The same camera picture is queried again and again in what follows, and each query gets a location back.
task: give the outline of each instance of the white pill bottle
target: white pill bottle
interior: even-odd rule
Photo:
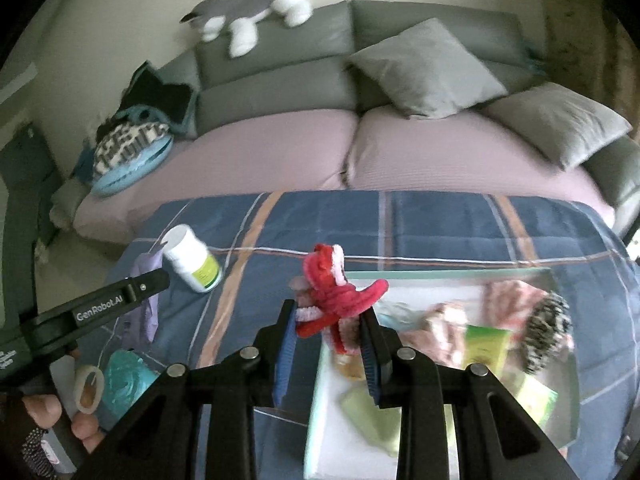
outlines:
[[[220,265],[187,224],[170,229],[161,243],[164,245],[162,254],[193,290],[207,292],[220,283]]]

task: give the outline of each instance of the plush dog's leg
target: plush dog's leg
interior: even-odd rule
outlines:
[[[250,18],[238,18],[229,24],[231,44],[229,56],[244,56],[258,43],[258,29]]]
[[[215,40],[219,34],[222,27],[225,25],[225,17],[224,16],[215,16],[213,18],[209,18],[207,23],[202,27],[202,41],[213,41]]]
[[[271,9],[284,17],[287,27],[302,25],[313,13],[309,0],[274,0]]]

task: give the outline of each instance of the white sticker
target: white sticker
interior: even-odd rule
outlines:
[[[40,445],[42,446],[42,450],[44,451],[44,454],[47,455],[47,459],[49,460],[49,462],[51,462],[53,465],[57,465],[60,463],[60,459],[58,458],[56,453],[53,451],[53,448],[51,447],[51,444],[49,442],[42,439],[40,441]]]

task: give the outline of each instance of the gray and white plush husky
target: gray and white plush husky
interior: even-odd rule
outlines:
[[[309,0],[204,0],[180,22],[189,22],[202,34],[202,41],[215,40],[227,26],[231,33],[229,56],[244,56],[258,43],[255,24],[277,12],[287,27],[297,27],[311,17]]]

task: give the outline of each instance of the brown patterned curtain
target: brown patterned curtain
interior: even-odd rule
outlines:
[[[640,142],[640,51],[603,0],[543,0],[552,81],[625,117]]]

